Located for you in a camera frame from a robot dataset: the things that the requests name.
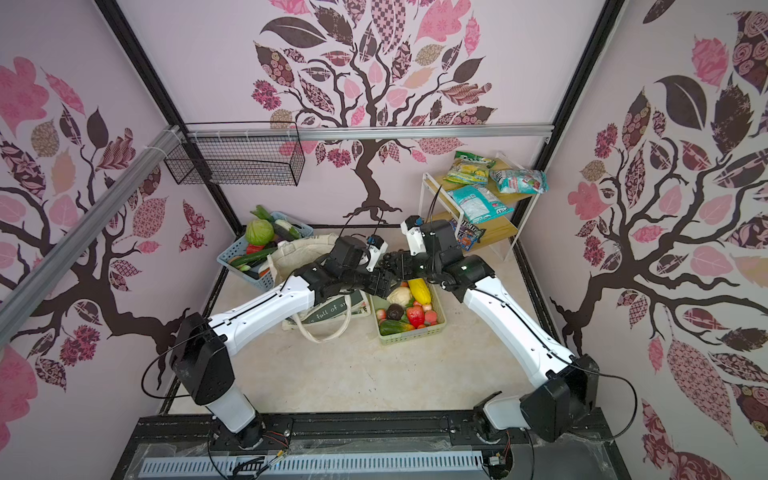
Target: tree mural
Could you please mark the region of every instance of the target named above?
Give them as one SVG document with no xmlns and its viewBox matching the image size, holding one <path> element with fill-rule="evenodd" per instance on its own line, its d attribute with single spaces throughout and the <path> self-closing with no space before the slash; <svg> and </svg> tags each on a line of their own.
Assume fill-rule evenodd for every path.
<svg viewBox="0 0 768 480">
<path fill-rule="evenodd" d="M 721 41 L 695 39 L 694 68 L 708 87 L 685 75 L 662 78 L 656 83 L 666 91 L 666 113 L 654 109 L 643 90 L 629 107 L 621 137 L 615 124 L 598 133 L 598 158 L 584 167 L 586 181 L 568 195 L 585 220 L 576 237 L 584 239 L 584 259 L 592 269 L 586 294 L 576 310 L 552 302 L 565 320 L 563 337 L 581 355 L 582 330 L 595 305 L 607 291 L 618 290 L 616 307 L 627 308 L 630 328 L 648 318 L 653 368 L 663 368 L 666 348 L 683 394 L 733 435 L 730 385 L 743 414 L 768 441 L 768 390 L 741 385 L 768 382 L 763 367 L 742 355 L 762 348 L 768 332 L 734 325 L 736 317 L 716 319 L 707 309 L 725 304 L 752 309 L 755 317 L 768 315 L 765 302 L 734 290 L 768 287 L 768 258 L 756 251 L 768 247 L 768 216 L 742 218 L 744 212 L 764 211 L 760 205 L 768 201 L 768 106 L 754 122 L 750 102 L 750 94 L 761 106 L 766 101 L 768 15 L 732 15 L 738 36 L 731 62 Z M 729 63 L 733 71 L 725 80 Z M 718 88 L 716 99 L 705 88 Z M 665 134 L 667 119 L 680 127 L 674 128 L 679 134 Z M 651 178 L 655 183 L 647 182 Z M 726 255 L 734 251 L 739 253 Z M 671 338 L 660 331 L 665 320 Z M 732 352 L 707 357 L 682 341 L 682 332 L 703 348 Z M 723 374 L 740 381 L 725 382 Z"/>
<path fill-rule="evenodd" d="M 50 94 L 48 89 L 35 84 L 36 70 L 31 61 L 17 57 L 14 64 L 16 72 L 0 67 L 0 84 L 4 87 L 0 94 L 0 116 L 15 135 L 20 122 L 49 116 L 42 107 Z M 0 153 L 10 171 L 9 180 L 15 184 L 0 187 L 0 231 L 5 240 L 7 236 L 16 239 L 13 243 L 0 242 L 0 269 L 21 271 L 15 276 L 0 274 L 0 283 L 11 290 L 48 255 L 55 238 L 61 236 L 57 230 L 66 234 L 93 207 L 97 185 L 104 182 L 104 187 L 99 187 L 109 188 L 114 183 L 108 171 L 127 168 L 136 154 L 131 129 L 125 128 L 124 135 L 109 140 L 107 125 L 98 109 L 86 117 L 83 102 L 67 83 L 50 74 L 46 74 L 46 80 L 61 100 L 61 110 L 32 130 L 30 142 L 36 156 L 0 134 Z M 83 125 L 86 135 L 81 134 Z M 63 142 L 59 132 L 66 138 Z M 80 165 L 88 172 L 85 182 L 76 181 L 75 162 L 82 162 Z M 66 390 L 67 368 L 93 359 L 106 329 L 110 336 L 149 336 L 158 353 L 174 344 L 174 333 L 186 310 L 163 324 L 154 317 L 121 312 L 117 303 L 120 295 L 130 292 L 126 279 L 141 273 L 129 257 L 151 254 L 160 246 L 151 239 L 165 218 L 167 198 L 152 197 L 160 179 L 158 167 L 71 267 L 76 281 L 62 289 L 57 287 L 31 316 L 46 318 L 47 322 L 35 321 L 33 324 L 39 326 L 20 330 L 12 337 L 12 341 L 23 336 L 37 337 L 27 358 L 35 358 L 35 372 L 45 382 Z M 205 220 L 199 214 L 196 216 L 194 210 L 188 213 L 187 207 L 185 202 L 187 221 L 191 229 L 199 232 L 205 228 Z M 118 245 L 131 237 L 138 240 Z M 30 251 L 35 251 L 34 260 L 29 258 Z M 60 285 L 63 283 L 72 282 L 62 280 Z M 158 388 L 164 361 L 159 365 Z"/>
<path fill-rule="evenodd" d="M 259 63 L 272 83 L 256 81 L 252 97 L 274 111 L 274 127 L 285 121 L 302 127 L 484 124 L 495 110 L 475 106 L 492 85 L 469 83 L 482 58 L 458 61 L 471 57 L 480 40 L 474 16 L 462 24 L 472 6 L 469 0 L 455 5 L 452 0 L 270 1 L 294 15 L 275 18 L 261 30 L 276 34 L 291 48 L 256 43 Z M 415 38 L 403 38 L 409 19 L 420 15 Z M 455 34 L 463 35 L 449 41 Z M 422 38 L 436 43 L 413 55 L 412 45 Z M 288 101 L 296 105 L 295 111 L 280 108 Z M 452 107 L 444 109 L 444 104 Z M 345 217 L 368 212 L 373 220 L 381 220 L 384 212 L 402 210 L 381 198 L 371 162 L 377 158 L 400 162 L 403 152 L 426 162 L 425 154 L 445 154 L 463 144 L 458 138 L 425 138 L 416 141 L 418 148 L 406 143 L 305 141 L 302 148 L 307 154 L 314 152 L 318 164 L 327 161 L 336 168 L 354 164 L 367 198 Z M 284 151 L 290 155 L 293 144 Z"/>
</svg>

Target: black wire basket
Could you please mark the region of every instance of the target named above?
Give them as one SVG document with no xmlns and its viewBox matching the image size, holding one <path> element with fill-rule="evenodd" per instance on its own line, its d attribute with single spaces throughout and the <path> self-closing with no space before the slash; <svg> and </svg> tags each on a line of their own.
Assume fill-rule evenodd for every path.
<svg viewBox="0 0 768 480">
<path fill-rule="evenodd" d="M 306 159 L 296 122 L 247 123 L 264 127 L 194 133 L 199 126 L 214 123 L 187 124 L 193 132 L 165 159 L 176 183 L 298 185 Z"/>
</svg>

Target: pink wall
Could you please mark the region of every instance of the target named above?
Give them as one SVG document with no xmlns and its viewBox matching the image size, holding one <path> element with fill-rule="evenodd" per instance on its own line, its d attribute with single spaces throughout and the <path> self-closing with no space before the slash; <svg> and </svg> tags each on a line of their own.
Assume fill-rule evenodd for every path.
<svg viewBox="0 0 768 480">
<path fill-rule="evenodd" d="M 631 2 L 522 238 L 633 478 L 765 476 L 765 7 Z"/>
<path fill-rule="evenodd" d="M 411 124 L 413 118 L 429 114 L 436 101 L 442 108 L 434 112 L 439 111 L 441 117 L 427 118 L 425 124 L 437 124 L 439 118 L 457 121 L 453 116 L 442 117 L 452 112 L 462 120 L 464 117 L 458 114 L 471 108 L 478 108 L 480 113 L 469 111 L 468 120 L 550 122 L 602 3 L 600 0 L 240 0 L 214 6 L 199 0 L 176 0 L 122 2 L 121 6 L 186 121 L 254 121 L 275 116 L 276 119 L 297 119 L 299 124 L 309 121 L 312 126 L 335 127 L 379 125 L 378 117 L 384 108 L 387 108 L 385 123 L 392 122 L 394 112 L 403 108 L 403 102 L 410 95 L 414 97 L 408 103 L 409 108 L 398 115 L 394 124 Z M 347 5 L 356 8 L 348 9 Z M 383 21 L 387 15 L 393 18 L 391 29 Z M 280 27 L 285 18 L 305 22 L 301 24 L 305 31 L 314 30 L 320 36 L 308 34 L 310 39 L 306 40 L 286 34 Z M 339 19 L 338 25 L 348 27 L 334 31 L 330 27 L 332 18 Z M 354 63 L 360 73 L 356 73 L 349 57 L 353 55 L 353 47 L 359 49 L 369 25 L 371 31 L 366 38 L 383 45 L 379 53 L 381 61 L 357 55 Z M 254 42 L 262 48 L 255 48 Z M 440 77 L 444 70 L 442 59 L 454 47 L 458 47 L 457 56 L 447 62 L 447 73 Z M 273 68 L 272 52 L 268 48 L 277 50 L 274 68 L 290 69 L 283 76 L 282 82 L 286 85 L 277 80 L 280 75 L 271 78 L 264 70 L 265 65 L 270 72 Z M 335 65 L 323 57 L 338 51 L 343 55 L 334 58 Z M 402 76 L 396 78 L 393 74 L 388 82 L 386 70 L 393 66 Z M 334 91 L 331 78 L 323 80 L 318 75 L 312 78 L 303 71 L 307 68 L 333 69 L 344 75 L 337 82 L 339 92 Z M 365 95 L 364 81 L 371 85 L 370 99 Z M 437 88 L 438 81 L 444 85 Z M 256 88 L 256 82 L 263 89 Z M 327 100 L 321 94 L 310 98 L 312 95 L 307 93 L 314 88 L 325 92 Z M 440 93 L 450 88 L 465 91 Z M 299 95 L 305 106 L 316 114 L 333 120 L 300 112 L 299 100 L 294 95 Z M 358 95 L 362 96 L 355 103 Z M 422 97 L 419 106 L 414 107 Z M 344 106 L 354 104 L 355 107 L 341 114 L 342 101 Z M 366 108 L 355 116 L 363 105 Z M 488 108 L 496 110 L 490 114 Z M 500 147 L 520 164 L 528 164 L 537 154 L 540 140 L 537 137 L 460 139 L 462 147 L 480 154 L 490 154 Z M 223 189 L 243 221 L 249 218 L 248 212 L 254 205 L 265 204 L 312 223 L 343 223 L 344 216 L 354 212 L 357 215 L 353 224 L 371 223 L 382 212 L 386 221 L 397 223 L 414 213 L 419 204 L 421 174 L 425 171 L 444 173 L 452 162 L 452 152 L 459 146 L 459 141 L 444 143 L 441 147 L 413 140 L 401 143 L 402 146 L 393 143 L 386 146 L 388 152 L 390 149 L 397 152 L 398 161 L 387 157 L 383 162 L 377 154 L 380 146 L 374 149 L 366 145 L 360 157 L 356 157 L 352 141 L 323 145 L 329 156 L 318 158 L 316 144 L 307 143 L 300 190 L 227 185 Z M 330 152 L 337 148 L 339 156 L 334 162 L 331 157 L 336 154 Z M 322 202 L 306 202 L 320 198 Z"/>
<path fill-rule="evenodd" d="M 5 5 L 0 38 L 7 296 L 165 122 L 92 2 Z M 204 188 L 177 186 L 164 167 L 144 182 L 0 349 L 4 478 L 112 473 L 137 418 L 157 411 L 141 373 L 185 309 L 203 307 L 231 240 Z M 155 368 L 147 388 L 162 394 L 169 378 Z"/>
</svg>

